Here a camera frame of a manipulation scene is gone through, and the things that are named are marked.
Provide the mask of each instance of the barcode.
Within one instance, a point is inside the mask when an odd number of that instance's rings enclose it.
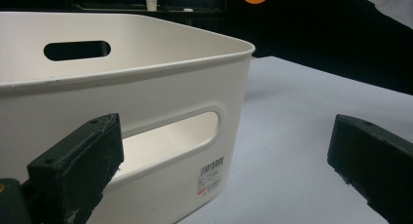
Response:
[[[224,157],[217,159],[214,162],[201,168],[201,176],[203,176],[205,173],[212,171],[214,168],[221,166],[222,164],[224,164]]]

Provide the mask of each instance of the white tabletop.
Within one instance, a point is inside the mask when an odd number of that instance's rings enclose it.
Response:
[[[413,96],[275,57],[251,61],[224,190],[179,224],[384,224],[327,163],[336,114],[413,142]]]

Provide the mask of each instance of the white plastic bin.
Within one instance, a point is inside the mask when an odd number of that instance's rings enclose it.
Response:
[[[119,113],[126,160],[88,223],[173,223],[224,187],[253,45],[143,16],[28,12],[0,13],[0,41],[0,177],[24,181],[85,121]],[[45,56],[91,41],[110,49]]]

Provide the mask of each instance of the label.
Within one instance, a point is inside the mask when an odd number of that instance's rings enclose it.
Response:
[[[222,179],[224,157],[201,168],[198,176],[198,196],[204,196],[218,187]]]

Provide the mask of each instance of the white table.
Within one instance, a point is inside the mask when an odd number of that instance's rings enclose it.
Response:
[[[179,224],[384,224],[327,163],[336,114],[413,142],[413,96],[275,57],[251,61],[230,175]]]

